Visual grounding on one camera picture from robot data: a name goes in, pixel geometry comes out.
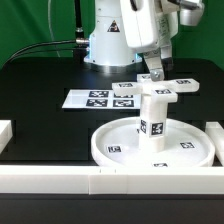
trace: green wall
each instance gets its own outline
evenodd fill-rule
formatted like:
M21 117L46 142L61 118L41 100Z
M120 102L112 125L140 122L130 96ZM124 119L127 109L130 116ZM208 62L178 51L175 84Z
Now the green wall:
M204 0L205 15L198 27L180 26L173 38L174 56L205 58L224 69L224 1ZM94 0L81 0L83 25L88 36L94 28ZM74 38L73 0L52 0L52 28L56 40ZM0 66L18 49L51 41L48 0L0 0ZM57 56L56 53L37 56ZM61 56L72 56L61 52Z

